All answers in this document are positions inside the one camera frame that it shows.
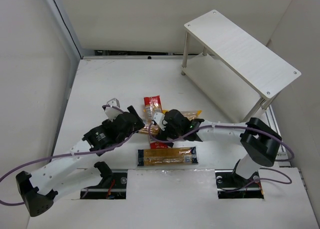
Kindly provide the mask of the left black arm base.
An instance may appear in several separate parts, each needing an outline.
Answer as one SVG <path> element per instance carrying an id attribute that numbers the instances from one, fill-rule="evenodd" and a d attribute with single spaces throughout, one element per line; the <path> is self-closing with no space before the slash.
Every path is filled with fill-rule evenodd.
<path id="1" fill-rule="evenodd" d="M 125 200 L 127 197 L 127 170 L 111 170 L 105 162 L 97 162 L 101 181 L 80 191 L 81 200 Z"/>

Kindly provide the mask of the dark blue spaghetti bag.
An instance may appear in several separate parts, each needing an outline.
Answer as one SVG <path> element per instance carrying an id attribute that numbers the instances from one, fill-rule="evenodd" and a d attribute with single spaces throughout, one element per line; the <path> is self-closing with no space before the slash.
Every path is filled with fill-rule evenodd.
<path id="1" fill-rule="evenodd" d="M 152 136 L 156 136 L 159 133 L 159 130 L 160 128 L 158 125 L 146 124 L 142 129 L 138 131 L 138 133 L 145 134 L 145 135 L 148 135 L 150 133 Z"/>

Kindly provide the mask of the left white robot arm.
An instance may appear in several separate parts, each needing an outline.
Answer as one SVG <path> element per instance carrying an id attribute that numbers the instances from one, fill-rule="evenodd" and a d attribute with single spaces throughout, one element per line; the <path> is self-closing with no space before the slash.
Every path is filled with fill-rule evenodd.
<path id="1" fill-rule="evenodd" d="M 91 186 L 107 186 L 113 172 L 103 161 L 103 154 L 120 147 L 145 124 L 133 106 L 122 111 L 105 107 L 107 119 L 83 135 L 68 152 L 32 172 L 16 175 L 19 194 L 31 217 L 37 217 L 73 191 Z"/>

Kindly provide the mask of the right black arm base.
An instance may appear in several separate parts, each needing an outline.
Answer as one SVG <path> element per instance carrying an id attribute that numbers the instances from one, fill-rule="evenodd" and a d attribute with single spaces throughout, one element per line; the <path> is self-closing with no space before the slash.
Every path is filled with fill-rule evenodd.
<path id="1" fill-rule="evenodd" d="M 264 199 L 259 178 L 256 171 L 249 179 L 242 178 L 234 173 L 233 169 L 215 170 L 217 196 L 219 199 Z"/>

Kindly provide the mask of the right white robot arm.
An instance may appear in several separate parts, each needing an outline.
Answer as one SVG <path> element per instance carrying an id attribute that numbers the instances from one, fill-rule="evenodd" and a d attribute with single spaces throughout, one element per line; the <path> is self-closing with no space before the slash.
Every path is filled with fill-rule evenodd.
<path id="1" fill-rule="evenodd" d="M 156 112 L 152 120 L 159 126 L 155 139 L 172 146 L 174 141 L 223 142 L 238 145 L 246 155 L 239 159 L 230 175 L 235 188 L 249 183 L 262 167 L 274 166 L 282 138 L 262 120 L 252 117 L 248 122 L 221 123 L 202 118 L 188 119 L 179 110 Z"/>

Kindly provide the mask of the red spaghetti bag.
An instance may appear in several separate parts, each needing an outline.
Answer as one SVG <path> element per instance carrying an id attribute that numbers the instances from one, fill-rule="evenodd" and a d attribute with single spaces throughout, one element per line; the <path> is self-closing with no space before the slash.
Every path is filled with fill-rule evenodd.
<path id="1" fill-rule="evenodd" d="M 146 125 L 150 125 L 155 113 L 162 113 L 162 104 L 159 95 L 144 97 L 144 111 L 146 113 Z M 149 145 L 151 149 L 167 149 L 168 146 L 162 142 L 155 141 L 149 134 Z"/>

